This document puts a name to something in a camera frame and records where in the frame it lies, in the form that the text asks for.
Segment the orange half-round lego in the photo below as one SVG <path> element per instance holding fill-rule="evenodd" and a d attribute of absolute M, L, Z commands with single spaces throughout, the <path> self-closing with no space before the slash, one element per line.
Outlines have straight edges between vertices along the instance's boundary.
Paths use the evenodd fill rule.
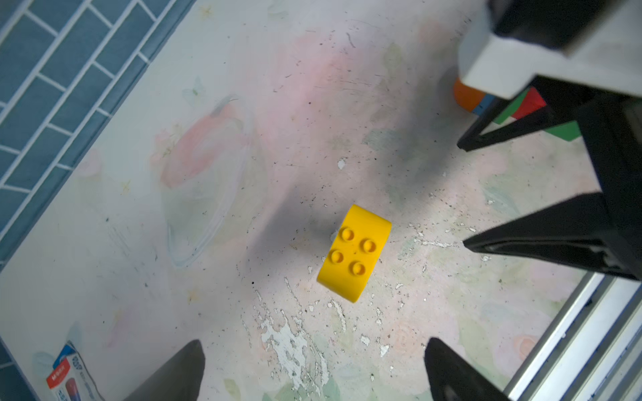
<path fill-rule="evenodd" d="M 452 87 L 452 93 L 456 103 L 463 108 L 463 110 L 471 113 L 474 112 L 486 96 L 484 92 L 466 86 L 459 79 L 456 79 Z"/>

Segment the green small square lego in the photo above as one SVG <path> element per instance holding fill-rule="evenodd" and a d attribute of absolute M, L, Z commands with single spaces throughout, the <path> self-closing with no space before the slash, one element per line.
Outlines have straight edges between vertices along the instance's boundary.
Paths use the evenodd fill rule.
<path fill-rule="evenodd" d="M 568 123 L 546 128 L 544 131 L 561 140 L 565 140 L 566 142 L 572 142 L 582 136 L 576 121 L 570 121 Z"/>

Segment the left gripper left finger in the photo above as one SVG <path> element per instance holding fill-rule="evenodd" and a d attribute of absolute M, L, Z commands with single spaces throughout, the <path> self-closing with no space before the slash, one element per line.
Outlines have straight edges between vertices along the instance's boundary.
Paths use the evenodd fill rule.
<path fill-rule="evenodd" d="M 125 400 L 198 399 L 206 357 L 202 343 L 194 339 L 163 364 Z"/>

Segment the green long lego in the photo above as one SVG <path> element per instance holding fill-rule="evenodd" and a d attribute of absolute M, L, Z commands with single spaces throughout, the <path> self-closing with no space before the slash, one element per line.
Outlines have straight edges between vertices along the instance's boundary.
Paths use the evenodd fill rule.
<path fill-rule="evenodd" d="M 528 94 L 528 89 L 518 95 L 494 120 L 497 125 L 502 125 L 509 117 L 512 117 L 520 108 L 523 100 Z"/>

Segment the yellow curved lego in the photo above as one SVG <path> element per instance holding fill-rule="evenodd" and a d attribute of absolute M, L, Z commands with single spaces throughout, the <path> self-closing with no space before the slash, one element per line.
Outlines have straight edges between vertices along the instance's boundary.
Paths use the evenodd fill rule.
<path fill-rule="evenodd" d="M 357 302 L 391 231 L 391 222 L 353 205 L 339 227 L 317 282 L 342 298 Z"/>

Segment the red small lego brick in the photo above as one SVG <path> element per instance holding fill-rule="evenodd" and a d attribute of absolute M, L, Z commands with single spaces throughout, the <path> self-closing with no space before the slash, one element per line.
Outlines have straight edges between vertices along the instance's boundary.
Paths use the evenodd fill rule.
<path fill-rule="evenodd" d="M 535 88 L 530 88 L 528 93 L 522 100 L 522 103 L 519 105 L 518 109 L 513 113 L 513 118 L 515 120 L 520 120 L 521 118 L 531 115 L 531 113 L 540 110 L 547 106 L 547 103 L 542 98 L 538 90 Z"/>

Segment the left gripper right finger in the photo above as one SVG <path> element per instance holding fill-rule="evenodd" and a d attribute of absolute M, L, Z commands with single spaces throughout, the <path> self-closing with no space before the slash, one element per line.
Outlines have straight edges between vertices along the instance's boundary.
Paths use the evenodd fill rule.
<path fill-rule="evenodd" d="M 430 338 L 424 355 L 434 401 L 509 398 L 439 338 Z"/>

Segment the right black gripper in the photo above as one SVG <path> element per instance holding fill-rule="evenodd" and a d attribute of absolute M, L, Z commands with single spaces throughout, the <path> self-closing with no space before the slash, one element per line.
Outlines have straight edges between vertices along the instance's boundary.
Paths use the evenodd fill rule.
<path fill-rule="evenodd" d="M 509 105 L 508 100 L 495 99 L 457 147 L 468 152 L 503 143 L 551 127 L 555 115 L 564 116 L 578 124 L 601 193 L 578 195 L 494 227 L 469 237 L 464 247 L 639 281 L 641 144 L 625 113 L 634 99 L 544 77 L 532 85 L 548 106 L 483 134 Z"/>

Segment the light blue long lego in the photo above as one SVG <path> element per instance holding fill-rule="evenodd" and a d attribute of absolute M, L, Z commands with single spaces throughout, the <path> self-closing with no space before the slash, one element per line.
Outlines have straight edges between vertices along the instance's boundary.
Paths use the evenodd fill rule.
<path fill-rule="evenodd" d="M 496 100 L 496 97 L 494 95 L 485 94 L 481 101 L 473 109 L 472 113 L 478 116 L 483 115 L 492 105 L 494 100 Z"/>

